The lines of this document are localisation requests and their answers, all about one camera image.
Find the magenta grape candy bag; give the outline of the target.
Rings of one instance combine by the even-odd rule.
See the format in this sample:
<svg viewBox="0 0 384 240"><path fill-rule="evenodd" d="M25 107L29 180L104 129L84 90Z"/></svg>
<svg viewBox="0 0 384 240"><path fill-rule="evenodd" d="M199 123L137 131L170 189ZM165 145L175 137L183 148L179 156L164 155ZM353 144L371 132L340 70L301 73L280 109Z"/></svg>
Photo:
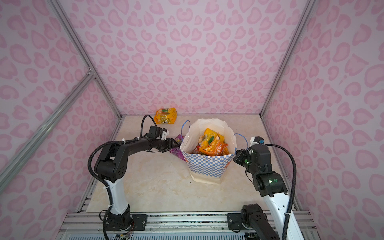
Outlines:
<svg viewBox="0 0 384 240"><path fill-rule="evenodd" d="M170 149L170 153L185 162L186 158L184 157L182 151L180 150L180 145L182 143L182 140L183 140L183 136L182 135L178 135L175 138L175 141L177 143L177 147Z"/></svg>

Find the orange snack packet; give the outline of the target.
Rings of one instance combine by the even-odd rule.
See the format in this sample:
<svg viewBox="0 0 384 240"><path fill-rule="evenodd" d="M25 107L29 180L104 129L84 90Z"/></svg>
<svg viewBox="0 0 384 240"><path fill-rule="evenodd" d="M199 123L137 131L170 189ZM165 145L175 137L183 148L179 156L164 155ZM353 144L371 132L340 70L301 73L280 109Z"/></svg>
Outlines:
<svg viewBox="0 0 384 240"><path fill-rule="evenodd" d="M224 156L229 154L228 145L225 143L217 142L206 147L200 147L199 151L207 156Z"/></svg>

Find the white blue checkered paper bag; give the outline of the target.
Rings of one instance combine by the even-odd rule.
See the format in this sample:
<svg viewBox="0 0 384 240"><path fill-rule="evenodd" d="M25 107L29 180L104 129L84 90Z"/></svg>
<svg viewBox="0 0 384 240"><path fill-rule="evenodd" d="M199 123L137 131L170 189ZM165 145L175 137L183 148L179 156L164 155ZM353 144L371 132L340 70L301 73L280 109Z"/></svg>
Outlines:
<svg viewBox="0 0 384 240"><path fill-rule="evenodd" d="M224 136L224 143L228 145L228 155L211 157L199 151L198 140L206 128ZM239 135L220 119L198 119L191 124L183 137L180 150L186 158L192 179L195 182L219 185L238 150L236 136Z"/></svg>

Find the yellow mango candy bag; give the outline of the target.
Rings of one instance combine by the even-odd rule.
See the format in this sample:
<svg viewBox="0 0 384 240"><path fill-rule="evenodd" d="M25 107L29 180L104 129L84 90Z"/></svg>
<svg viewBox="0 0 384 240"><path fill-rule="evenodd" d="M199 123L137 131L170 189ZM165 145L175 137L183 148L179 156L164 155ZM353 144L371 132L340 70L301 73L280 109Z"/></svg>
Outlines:
<svg viewBox="0 0 384 240"><path fill-rule="evenodd" d="M198 140L198 144L199 144L199 149L205 149L205 148L208 148L210 146L213 146L213 142L215 140L217 140L217 138L219 138L219 142L220 143L224 143L225 142L225 138L223 135L209 129L209 128L206 128L206 130L204 131L204 133L200 136L199 140Z"/></svg>

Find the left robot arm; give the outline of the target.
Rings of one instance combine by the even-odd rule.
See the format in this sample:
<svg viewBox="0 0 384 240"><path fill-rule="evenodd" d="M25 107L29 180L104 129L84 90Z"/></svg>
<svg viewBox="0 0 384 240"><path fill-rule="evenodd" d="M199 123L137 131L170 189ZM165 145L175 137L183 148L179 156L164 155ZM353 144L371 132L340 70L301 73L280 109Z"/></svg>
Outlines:
<svg viewBox="0 0 384 240"><path fill-rule="evenodd" d="M128 169L128 159L140 152L166 153L180 144L168 137L169 131L151 126L147 134L131 140L110 141L97 147L89 157L91 175L104 185L109 205L103 217L103 230L131 231L134 219L127 202L122 178Z"/></svg>

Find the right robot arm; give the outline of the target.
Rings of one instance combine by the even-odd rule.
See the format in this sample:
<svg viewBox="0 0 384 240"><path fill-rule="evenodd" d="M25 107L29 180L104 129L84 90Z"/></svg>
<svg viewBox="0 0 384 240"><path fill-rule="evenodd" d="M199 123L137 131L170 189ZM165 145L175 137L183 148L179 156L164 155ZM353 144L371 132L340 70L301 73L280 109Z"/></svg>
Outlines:
<svg viewBox="0 0 384 240"><path fill-rule="evenodd" d="M284 151L292 162L293 179L290 189L282 176L273 171L270 147ZM245 205L241 209L240 228L254 230L260 240L302 240L304 236L293 213L297 180L297 164L293 155L282 146L267 144L261 138L255 138L246 150L236 151L234 162L252 175L253 186L266 203L275 223L274 227L270 225L260 205Z"/></svg>

